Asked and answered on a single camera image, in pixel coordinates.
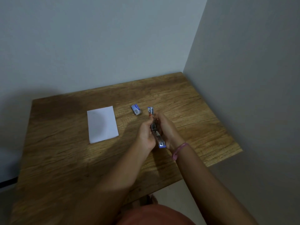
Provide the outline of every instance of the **wood grain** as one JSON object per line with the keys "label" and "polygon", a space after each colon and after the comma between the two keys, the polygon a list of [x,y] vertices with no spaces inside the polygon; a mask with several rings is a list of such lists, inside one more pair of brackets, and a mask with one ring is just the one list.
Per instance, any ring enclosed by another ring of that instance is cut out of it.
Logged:
{"label": "wood grain", "polygon": [[[137,103],[143,111],[135,116]],[[87,111],[113,106],[119,136],[90,144]],[[147,107],[164,112],[207,166],[241,148],[180,72],[32,102],[12,224],[57,224],[123,155]],[[147,158],[125,203],[182,179],[167,150]]]}

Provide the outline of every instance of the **person's left hand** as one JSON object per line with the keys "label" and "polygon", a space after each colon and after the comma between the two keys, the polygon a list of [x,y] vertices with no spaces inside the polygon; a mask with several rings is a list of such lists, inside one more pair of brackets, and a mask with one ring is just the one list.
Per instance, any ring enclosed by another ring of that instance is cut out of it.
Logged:
{"label": "person's left hand", "polygon": [[153,117],[152,115],[150,115],[149,120],[141,124],[139,131],[137,132],[137,138],[135,141],[135,143],[137,143],[141,150],[144,150],[148,154],[156,145],[156,140],[150,129],[152,122]]}

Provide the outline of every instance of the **pink wristband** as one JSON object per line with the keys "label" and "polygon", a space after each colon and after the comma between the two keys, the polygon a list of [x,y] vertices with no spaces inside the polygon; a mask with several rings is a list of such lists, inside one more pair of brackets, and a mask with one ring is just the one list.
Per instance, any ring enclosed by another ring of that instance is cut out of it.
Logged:
{"label": "pink wristband", "polygon": [[183,143],[182,145],[180,145],[178,148],[176,148],[176,150],[172,153],[172,159],[176,160],[177,159],[177,153],[185,146],[189,145],[188,143]]}

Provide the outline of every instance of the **white paper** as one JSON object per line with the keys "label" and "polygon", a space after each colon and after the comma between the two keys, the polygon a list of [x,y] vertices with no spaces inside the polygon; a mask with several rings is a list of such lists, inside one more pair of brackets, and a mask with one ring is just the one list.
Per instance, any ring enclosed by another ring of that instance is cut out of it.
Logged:
{"label": "white paper", "polygon": [[119,136],[112,106],[89,110],[87,113],[91,144]]}

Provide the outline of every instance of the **gray wall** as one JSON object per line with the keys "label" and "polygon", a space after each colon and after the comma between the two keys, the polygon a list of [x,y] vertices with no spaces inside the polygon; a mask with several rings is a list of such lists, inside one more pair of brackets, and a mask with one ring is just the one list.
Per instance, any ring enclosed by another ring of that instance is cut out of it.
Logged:
{"label": "gray wall", "polygon": [[207,0],[184,68],[244,152],[211,168],[261,224],[300,224],[300,0]]}
{"label": "gray wall", "polygon": [[206,0],[0,0],[0,182],[31,100],[182,71]]}

